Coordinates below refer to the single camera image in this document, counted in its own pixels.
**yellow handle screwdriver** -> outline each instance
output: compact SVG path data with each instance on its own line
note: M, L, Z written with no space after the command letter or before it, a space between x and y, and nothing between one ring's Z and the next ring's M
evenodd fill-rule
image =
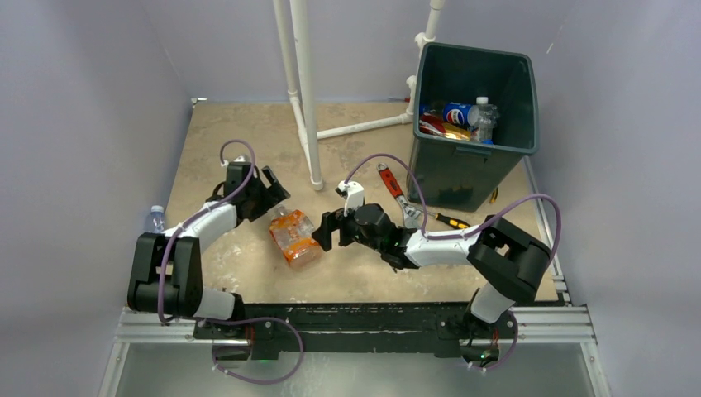
M413 205L407 205L407 207L412 209L416 213L423 212L421 208L415 207ZM435 218L438 222L445 223L446 225L454 229L466 229L470 227L469 223L458 218L448 217L446 215L443 215L442 213L432 213L431 211L426 211L426 215L428 215L431 218Z

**trash can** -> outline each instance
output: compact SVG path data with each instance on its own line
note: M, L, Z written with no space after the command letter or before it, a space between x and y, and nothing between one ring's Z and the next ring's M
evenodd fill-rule
M474 212L525 155L538 150L538 105L531 60L521 54L459 45L423 47L414 104L411 168L426 204ZM474 103L489 97L500 118L493 145L419 131L420 105ZM408 198L419 202L411 178Z

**gray wall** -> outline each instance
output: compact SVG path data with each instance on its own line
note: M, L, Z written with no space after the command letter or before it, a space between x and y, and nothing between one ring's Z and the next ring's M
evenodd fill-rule
M699 395L701 4L578 2L545 62L535 167L615 395Z
M573 2L447 0L437 37L455 44L523 52L539 70ZM286 100L272 0L143 3L191 96ZM364 101L408 96L405 80L416 72L418 62L413 38L426 28L428 3L309 1L317 98Z
M97 393L188 102L136 0L0 2L0 395Z

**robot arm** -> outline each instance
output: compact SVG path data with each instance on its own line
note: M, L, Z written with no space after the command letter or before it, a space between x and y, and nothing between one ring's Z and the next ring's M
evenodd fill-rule
M418 269L427 265L472 265L487 280L470 301L465 321L486 327L494 324L515 303L531 303L550 260L550 249L506 219L499 219L479 235L464 238L477 227L460 231L461 237L436 240L430 237L455 235L396 226L378 204L365 204L362 187L341 182L336 190L346 198L344 208L322 215L321 226L312 234L324 251L331 249L331 234L340 232L339 246L358 242L377 252L396 269ZM504 255L498 250L507 247Z
M273 171L265 167L263 175L269 182L266 187L255 169L254 177L231 200L218 207L214 204L233 192L248 174L250 162L241 159L227 165L227 178L223 183L223 196L207 199L202 210L208 213L185 228L175 240L169 261L172 272L166 276L164 287L164 311L178 317L217 318L221 320L243 319L244 305L239 294L232 294L203 287L202 255L222 234L251 222L289 197ZM163 260L168 238L176 227L163 234L144 233L136 241L127 303L133 310L157 312L158 271Z

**tan mat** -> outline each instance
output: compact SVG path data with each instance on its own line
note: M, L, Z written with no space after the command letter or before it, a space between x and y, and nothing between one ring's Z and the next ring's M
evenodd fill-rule
M403 112L404 103L320 104L319 129L391 117ZM221 144L232 138L247 140L255 150L258 166L269 165L292 197L287 208L305 212L318 226L322 213L343 205L335 192L338 182L368 155L387 152L408 160L411 125L320 141L322 173L326 186L312 190L309 172L297 137L292 109L287 104L199 104L193 112L180 158L166 217L173 226L200 209L212 188L224 179L219 166ZM230 145L226 158L234 159L245 147ZM406 171L391 160L382 160L406 189ZM365 188L369 203L379 203L392 220L401 224L398 204L384 187L371 160L355 175ZM515 199L531 193L522 165L499 186L495 204L484 204L477 213L444 211L470 223L496 213ZM533 236L540 236L535 206L525 203L507 217ZM287 302L429 302L469 300L484 279L471 266L435 265L395 273L379 254L357 244L334 246L305 270L290 270L269 234L271 217L244 222L219 238L203 254L204 284L242 294L250 303ZM435 220L429 230L449 230ZM546 272L537 300L557 300L550 272Z

